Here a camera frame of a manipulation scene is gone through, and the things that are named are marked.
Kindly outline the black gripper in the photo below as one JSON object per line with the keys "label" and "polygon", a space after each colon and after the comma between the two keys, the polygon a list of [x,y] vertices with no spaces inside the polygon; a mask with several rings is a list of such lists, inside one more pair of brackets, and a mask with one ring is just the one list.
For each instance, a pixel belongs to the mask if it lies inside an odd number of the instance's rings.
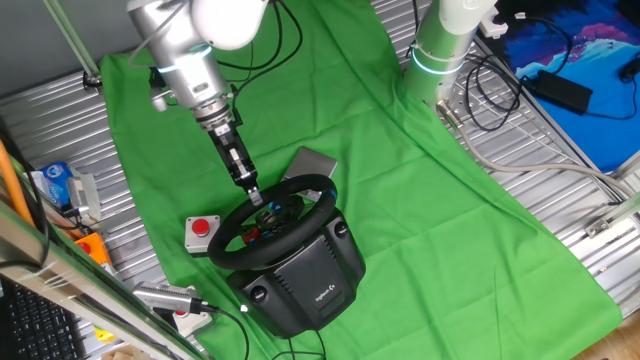
{"label": "black gripper", "polygon": [[244,148],[235,124],[222,123],[208,131],[225,167],[236,186],[241,187],[254,206],[263,203],[257,184],[257,172],[249,167],[249,156]]}

